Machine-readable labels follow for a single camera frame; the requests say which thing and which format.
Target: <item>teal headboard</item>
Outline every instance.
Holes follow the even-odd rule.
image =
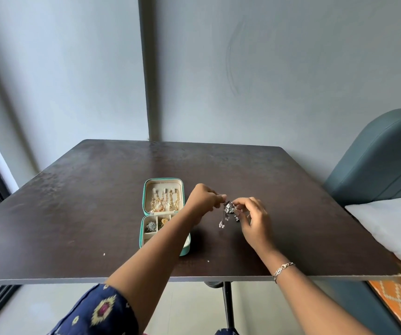
[[[362,130],[323,187],[342,206],[401,197],[401,108]]]

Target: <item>black metal table leg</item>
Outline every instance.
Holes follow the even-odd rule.
[[[224,304],[226,306],[227,328],[234,329],[233,299],[231,295],[231,282],[224,282],[222,287]]]

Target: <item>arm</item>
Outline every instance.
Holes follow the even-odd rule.
[[[139,334],[151,319],[190,230],[213,207],[219,208],[225,199],[225,195],[217,195],[207,186],[198,184],[184,208],[106,280],[106,284],[117,289],[131,305]]]
[[[270,273],[275,273],[289,260],[273,244],[270,217],[264,206],[254,197],[239,198],[233,203],[237,205],[235,213],[241,221],[244,237]],[[240,210],[250,212],[251,223]],[[307,335],[373,335],[295,266],[284,269],[277,283]]]

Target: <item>person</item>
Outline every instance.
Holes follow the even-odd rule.
[[[185,206],[102,285],[90,289],[50,334],[142,334],[151,319],[188,233],[203,215],[219,208],[226,195],[198,184]],[[307,335],[368,335],[372,332],[349,315],[289,260],[272,240],[270,217],[254,197],[233,201],[246,241],[271,274]],[[216,334],[238,335],[235,329]]]

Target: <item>person's left hand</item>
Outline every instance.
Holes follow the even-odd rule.
[[[186,201],[185,209],[189,210],[197,218],[212,212],[213,208],[219,208],[227,199],[226,195],[218,195],[214,190],[204,184],[197,184]]]

